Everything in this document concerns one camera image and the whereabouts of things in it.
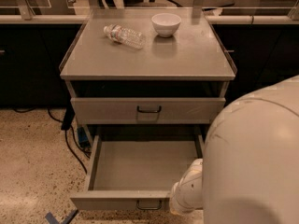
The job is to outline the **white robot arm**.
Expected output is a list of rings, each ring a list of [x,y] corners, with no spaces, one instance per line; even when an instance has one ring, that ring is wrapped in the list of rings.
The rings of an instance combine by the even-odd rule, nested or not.
[[[205,224],[299,224],[299,76],[248,93],[211,124],[170,194]]]

